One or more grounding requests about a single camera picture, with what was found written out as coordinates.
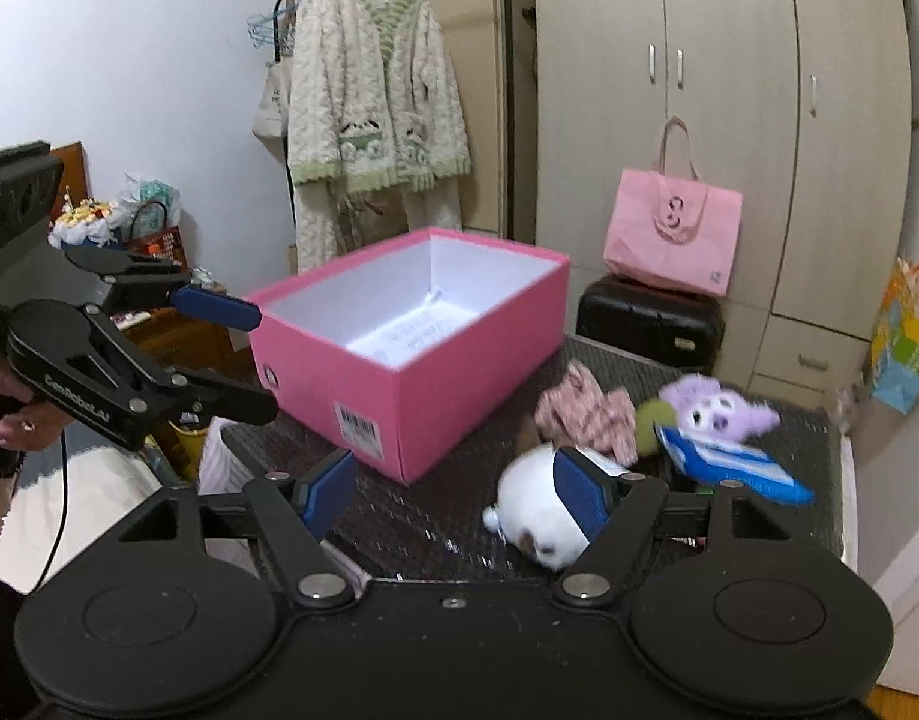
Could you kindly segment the person's left hand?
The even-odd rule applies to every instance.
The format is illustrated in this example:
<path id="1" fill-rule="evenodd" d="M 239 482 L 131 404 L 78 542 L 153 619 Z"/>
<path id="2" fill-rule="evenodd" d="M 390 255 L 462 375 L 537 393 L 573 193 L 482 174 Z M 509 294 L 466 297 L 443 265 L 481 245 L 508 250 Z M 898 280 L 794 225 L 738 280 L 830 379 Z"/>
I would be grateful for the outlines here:
<path id="1" fill-rule="evenodd" d="M 20 382 L 0 353 L 0 397 L 16 408 L 0 417 L 0 447 L 12 452 L 41 452 L 62 438 L 73 418 L 49 401 L 39 400 Z"/>

